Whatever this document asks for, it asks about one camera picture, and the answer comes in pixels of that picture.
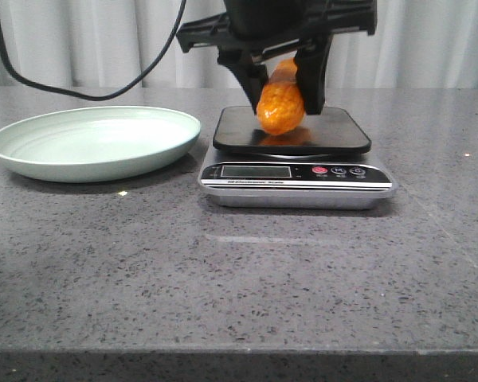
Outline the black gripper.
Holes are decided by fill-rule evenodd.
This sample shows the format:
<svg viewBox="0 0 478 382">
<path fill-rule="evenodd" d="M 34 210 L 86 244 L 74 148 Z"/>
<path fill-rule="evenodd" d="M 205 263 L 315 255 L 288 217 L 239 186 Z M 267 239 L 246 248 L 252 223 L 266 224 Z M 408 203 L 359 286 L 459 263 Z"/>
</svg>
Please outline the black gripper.
<svg viewBox="0 0 478 382">
<path fill-rule="evenodd" d="M 254 114 L 268 71 L 264 64 L 255 64 L 246 50 L 261 52 L 309 41 L 294 57 L 296 82 L 306 114 L 320 115 L 332 35 L 362 31 L 372 35 L 377 26 L 376 1 L 225 1 L 224 5 L 222 14 L 183 24 L 178 43 L 185 53 L 217 46 L 217 62 L 234 75 Z"/>
</svg>

